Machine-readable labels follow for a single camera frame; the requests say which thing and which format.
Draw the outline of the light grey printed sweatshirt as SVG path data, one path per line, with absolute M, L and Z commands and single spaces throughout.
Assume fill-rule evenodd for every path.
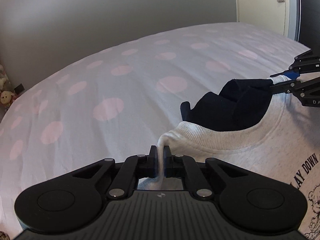
M 157 150 L 163 157 L 169 146 L 198 162 L 214 157 L 292 185 L 308 202 L 300 232 L 319 239 L 319 108 L 271 92 L 272 85 L 294 80 L 289 74 L 233 79 L 194 107 L 183 102 L 182 121 L 160 136 Z

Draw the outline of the white door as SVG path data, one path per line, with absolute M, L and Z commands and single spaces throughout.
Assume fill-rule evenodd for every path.
M 301 0 L 236 0 L 236 20 L 298 41 Z

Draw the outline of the pink dotted bed sheet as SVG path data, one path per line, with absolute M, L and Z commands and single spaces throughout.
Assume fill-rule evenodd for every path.
M 90 55 L 21 95 L 1 122 L 1 230 L 21 232 L 17 196 L 103 158 L 149 151 L 182 121 L 180 104 L 231 79 L 266 79 L 306 47 L 245 23 L 196 25 Z

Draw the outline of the plush toy pile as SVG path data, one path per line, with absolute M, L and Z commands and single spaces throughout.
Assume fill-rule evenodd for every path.
M 15 93 L 2 65 L 0 65 L 0 91 L 1 109 L 6 112 L 18 96 Z

